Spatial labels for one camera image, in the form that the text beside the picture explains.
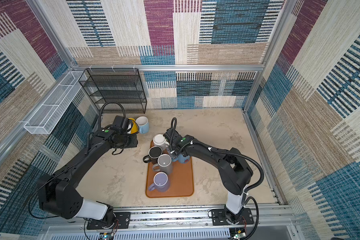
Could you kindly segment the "yellow mug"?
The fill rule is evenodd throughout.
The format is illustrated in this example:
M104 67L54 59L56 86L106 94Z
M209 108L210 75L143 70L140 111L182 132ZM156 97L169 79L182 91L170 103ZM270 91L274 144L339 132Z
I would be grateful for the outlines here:
M138 125L135 122L135 119L129 118L128 134L137 134L139 132Z

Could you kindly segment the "teal blue mug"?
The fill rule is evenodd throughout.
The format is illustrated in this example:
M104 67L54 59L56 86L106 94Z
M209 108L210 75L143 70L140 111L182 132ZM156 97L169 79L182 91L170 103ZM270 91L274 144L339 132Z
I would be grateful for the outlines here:
M172 162L179 162L180 164L186 164L190 161L190 156L184 156L183 154L172 153Z

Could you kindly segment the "white mug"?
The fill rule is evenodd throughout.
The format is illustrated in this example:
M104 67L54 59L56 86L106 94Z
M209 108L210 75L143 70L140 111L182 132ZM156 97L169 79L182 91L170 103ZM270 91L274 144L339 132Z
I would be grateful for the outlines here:
M154 136L153 143L154 146L160 147L163 151L170 145L166 138L161 134Z

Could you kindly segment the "black mug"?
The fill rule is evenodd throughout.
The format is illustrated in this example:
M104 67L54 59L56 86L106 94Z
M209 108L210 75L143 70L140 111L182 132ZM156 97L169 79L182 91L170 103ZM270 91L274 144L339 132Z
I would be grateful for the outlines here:
M153 146L150 148L148 155L143 157L144 163L152 163L153 165L158 162L158 158L163 154L163 150L159 146Z

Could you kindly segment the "light blue mug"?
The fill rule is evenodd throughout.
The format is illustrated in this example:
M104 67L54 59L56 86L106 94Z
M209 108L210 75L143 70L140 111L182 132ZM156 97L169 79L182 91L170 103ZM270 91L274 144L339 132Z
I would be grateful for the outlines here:
M150 129L149 120L145 116L138 117L136 119L136 124L139 127L139 133L140 134L147 134Z

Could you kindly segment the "brown plastic tray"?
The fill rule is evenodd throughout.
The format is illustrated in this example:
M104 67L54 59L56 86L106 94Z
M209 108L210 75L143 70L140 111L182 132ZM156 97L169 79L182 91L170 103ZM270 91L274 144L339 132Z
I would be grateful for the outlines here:
M163 151L163 154L168 154L167 149ZM159 192L157 190L149 191L148 187L153 183L155 174L152 163L148 163L148 175L146 181L146 195L149 198L171 198L171 197L189 197L194 193L194 180L193 180L193 167L192 158L186 164L180 164L179 162L172 162L173 172L168 175L170 180L170 188L166 192Z

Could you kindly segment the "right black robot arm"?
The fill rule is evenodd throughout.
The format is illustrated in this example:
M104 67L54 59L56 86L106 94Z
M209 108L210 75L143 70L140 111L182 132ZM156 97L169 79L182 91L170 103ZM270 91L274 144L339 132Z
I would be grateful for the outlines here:
M248 202L248 192L258 187L264 180L262 166L252 158L242 155L236 148L218 149L204 144L193 136L181 136L177 130L177 118L171 121L164 137L169 141L169 150L176 157L196 157L212 166L220 174L224 187L228 190L225 216L229 224L242 220L242 212Z

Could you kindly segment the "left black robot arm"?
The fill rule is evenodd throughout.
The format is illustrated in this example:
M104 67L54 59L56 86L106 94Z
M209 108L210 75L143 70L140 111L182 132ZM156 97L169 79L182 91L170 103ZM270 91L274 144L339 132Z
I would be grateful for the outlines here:
M37 190L28 198L29 212L31 203L38 200L39 208L51 214L52 218L66 220L83 218L92 221L100 228L114 228L118 223L111 205L84 199L76 190L82 178L91 167L110 149L113 155L121 154L124 149L138 145L137 134L132 132L135 124L122 115L116 116L113 123L98 126L95 132L87 135L87 145L67 164L52 175L43 175L37 181Z

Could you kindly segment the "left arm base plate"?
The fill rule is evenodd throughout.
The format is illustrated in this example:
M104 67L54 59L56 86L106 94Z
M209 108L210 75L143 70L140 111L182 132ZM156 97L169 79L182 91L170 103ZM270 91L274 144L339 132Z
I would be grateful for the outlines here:
M89 219L86 230L127 229L130 224L130 212L107 213L101 220Z

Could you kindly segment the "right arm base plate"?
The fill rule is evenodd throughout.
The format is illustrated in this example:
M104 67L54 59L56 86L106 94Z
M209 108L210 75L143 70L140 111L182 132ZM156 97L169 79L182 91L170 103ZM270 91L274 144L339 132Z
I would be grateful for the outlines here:
M214 226L223 225L253 225L255 223L251 209L242 208L239 213L233 214L228 209L212 209L208 213Z

